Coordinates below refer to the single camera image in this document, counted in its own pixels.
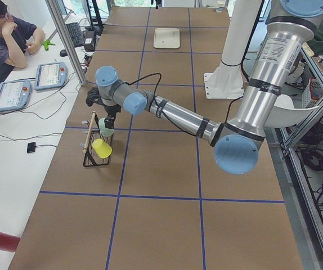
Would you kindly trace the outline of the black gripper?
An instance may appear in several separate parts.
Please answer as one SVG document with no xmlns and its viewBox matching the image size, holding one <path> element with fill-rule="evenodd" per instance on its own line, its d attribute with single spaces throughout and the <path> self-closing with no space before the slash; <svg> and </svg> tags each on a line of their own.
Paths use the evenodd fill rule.
<svg viewBox="0 0 323 270">
<path fill-rule="evenodd" d="M 106 128 L 114 128 L 114 122 L 116 120 L 117 113 L 120 112 L 120 105 L 116 104 L 113 106 L 104 105 L 104 110 L 107 113 L 107 117 L 104 120 Z"/>
</svg>

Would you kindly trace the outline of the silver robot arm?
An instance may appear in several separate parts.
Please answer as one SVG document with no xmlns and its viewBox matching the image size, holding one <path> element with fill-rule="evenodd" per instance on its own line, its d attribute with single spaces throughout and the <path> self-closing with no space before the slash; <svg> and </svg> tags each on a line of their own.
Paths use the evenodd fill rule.
<svg viewBox="0 0 323 270">
<path fill-rule="evenodd" d="M 267 35 L 241 96 L 233 118 L 215 123 L 157 96 L 141 91 L 121 79 L 111 66 L 96 73 L 96 84 L 105 109 L 118 108 L 132 115 L 143 111 L 155 114 L 180 130 L 207 140 L 214 148 L 217 165 L 225 172 L 240 175 L 257 164 L 265 127 L 284 127 L 278 120 L 276 104 L 281 89 L 304 42 L 316 34 L 323 18 L 323 1 L 273 1 Z"/>
</svg>

